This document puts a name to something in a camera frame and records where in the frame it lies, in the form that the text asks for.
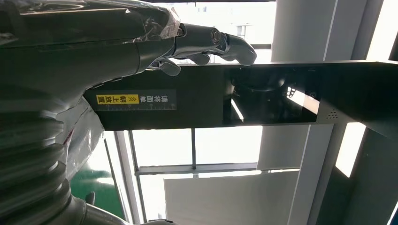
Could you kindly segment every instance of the window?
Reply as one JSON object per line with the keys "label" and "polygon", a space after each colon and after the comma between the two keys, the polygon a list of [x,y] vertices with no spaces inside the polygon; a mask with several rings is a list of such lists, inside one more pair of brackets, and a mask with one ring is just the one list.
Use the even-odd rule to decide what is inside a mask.
{"label": "window", "polygon": [[[271,44],[274,36],[276,2],[190,2],[157,3],[174,7],[181,22],[215,27],[221,32],[237,35],[250,44]],[[256,64],[271,61],[271,50],[256,50]],[[194,64],[190,60],[173,60],[180,65]],[[234,64],[219,56],[211,56],[211,64]]]}
{"label": "window", "polygon": [[197,164],[256,163],[262,126],[195,130]]}
{"label": "window", "polygon": [[138,166],[192,164],[191,129],[134,130]]}
{"label": "window", "polygon": [[[106,131],[104,135],[108,141],[109,153],[113,152],[117,157],[115,139],[112,139],[113,132]],[[115,162],[112,158],[108,157],[105,143],[100,139],[86,163],[79,168],[79,171],[70,181],[71,191],[73,196],[81,199],[85,199],[90,192],[95,192],[94,205],[96,207],[127,221],[132,221],[130,206],[127,202],[127,192],[122,184],[122,171],[118,165],[112,164]]]}
{"label": "window", "polygon": [[192,174],[167,174],[141,176],[142,196],[144,199],[146,219],[166,219],[166,197],[164,194],[165,179],[193,178]]}

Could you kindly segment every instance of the white panel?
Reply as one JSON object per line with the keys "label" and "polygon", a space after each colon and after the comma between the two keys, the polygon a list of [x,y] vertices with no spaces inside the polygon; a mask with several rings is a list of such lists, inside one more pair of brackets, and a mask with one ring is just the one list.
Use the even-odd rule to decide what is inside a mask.
{"label": "white panel", "polygon": [[272,61],[322,61],[335,0],[278,0]]}
{"label": "white panel", "polygon": [[164,183],[166,179],[193,178],[190,174],[143,175],[141,178],[142,197],[144,199],[146,219],[165,219]]}
{"label": "white panel", "polygon": [[350,60],[367,0],[337,0],[323,60]]}
{"label": "white panel", "polygon": [[398,1],[384,0],[367,60],[388,60],[398,32]]}
{"label": "white panel", "polygon": [[286,225],[297,176],[165,180],[167,217],[181,225]]}
{"label": "white panel", "polygon": [[350,177],[352,168],[354,167],[365,128],[365,125],[358,122],[347,123],[347,127],[345,128],[343,141],[341,142],[340,151],[337,156],[336,167],[347,177]]}
{"label": "white panel", "polygon": [[299,168],[309,125],[263,127],[257,170]]}

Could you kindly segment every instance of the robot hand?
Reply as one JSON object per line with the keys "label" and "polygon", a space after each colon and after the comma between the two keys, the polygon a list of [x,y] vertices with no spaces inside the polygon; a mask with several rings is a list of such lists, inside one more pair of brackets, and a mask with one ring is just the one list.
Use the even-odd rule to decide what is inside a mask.
{"label": "robot hand", "polygon": [[175,76],[181,69],[168,58],[190,59],[198,65],[205,65],[210,61],[209,54],[218,55],[227,61],[237,60],[245,66],[252,65],[257,57],[253,47],[240,37],[222,33],[213,27],[182,23],[175,37],[174,48],[155,61],[149,69],[160,69]]}

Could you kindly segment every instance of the metal beam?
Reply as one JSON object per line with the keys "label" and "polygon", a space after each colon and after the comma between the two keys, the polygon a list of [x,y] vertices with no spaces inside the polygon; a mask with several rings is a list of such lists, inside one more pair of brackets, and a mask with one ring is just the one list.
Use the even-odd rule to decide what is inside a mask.
{"label": "metal beam", "polygon": [[120,164],[122,168],[122,174],[124,178],[124,184],[127,192],[127,197],[130,202],[130,209],[132,213],[133,224],[143,223],[143,214],[141,214],[138,207],[138,183],[134,177],[134,168],[136,163],[133,162],[132,151],[130,150],[124,131],[115,131],[115,141],[117,151],[119,153]]}
{"label": "metal beam", "polygon": [[307,224],[333,124],[310,125],[301,159],[288,225]]}
{"label": "metal beam", "polygon": [[126,189],[126,187],[124,185],[125,183],[124,183],[123,180],[120,180],[120,179],[116,178],[115,165],[114,165],[114,163],[112,163],[112,157],[110,155],[110,151],[109,151],[108,143],[107,143],[106,139],[104,139],[104,144],[105,144],[105,149],[107,150],[107,156],[108,156],[109,166],[111,168],[112,178],[113,178],[113,181],[115,183],[115,188],[118,191],[118,196],[119,196],[120,204],[121,204],[121,207],[122,207],[122,213],[123,213],[124,219],[127,222],[131,223],[133,221],[133,218],[132,218],[132,214],[131,214],[130,202],[129,202],[128,199],[125,198],[125,196],[127,194],[124,194],[122,192],[123,189],[127,192],[127,189]]}
{"label": "metal beam", "polygon": [[192,143],[192,169],[196,170],[196,139],[195,128],[191,129],[191,143]]}
{"label": "metal beam", "polygon": [[139,175],[137,175],[137,173],[139,171],[139,166],[138,166],[138,162],[137,162],[137,154],[136,154],[136,148],[135,148],[135,145],[134,145],[134,136],[133,136],[133,131],[132,130],[129,131],[129,141],[130,141],[131,154],[132,154],[133,164],[134,164],[134,174],[136,176],[136,181],[137,181],[137,191],[138,191],[138,197],[139,197],[139,204],[141,205],[142,217],[143,217],[144,223],[146,223],[148,221],[147,221],[147,218],[146,218],[144,197],[142,195],[141,179],[139,178]]}
{"label": "metal beam", "polygon": [[336,164],[336,159],[340,150],[346,126],[347,123],[337,123],[333,126],[333,130],[330,135],[329,146],[326,151],[321,174],[319,176],[318,185],[316,186],[311,211],[308,216],[308,225],[316,225],[316,220],[318,219],[318,215],[321,210],[322,201],[325,196],[330,175],[332,173],[333,167],[335,167]]}
{"label": "metal beam", "polygon": [[182,174],[182,173],[217,173],[231,171],[256,170],[257,163],[226,163],[226,164],[200,164],[196,169],[192,165],[163,165],[163,166],[142,166],[136,175],[155,174]]}

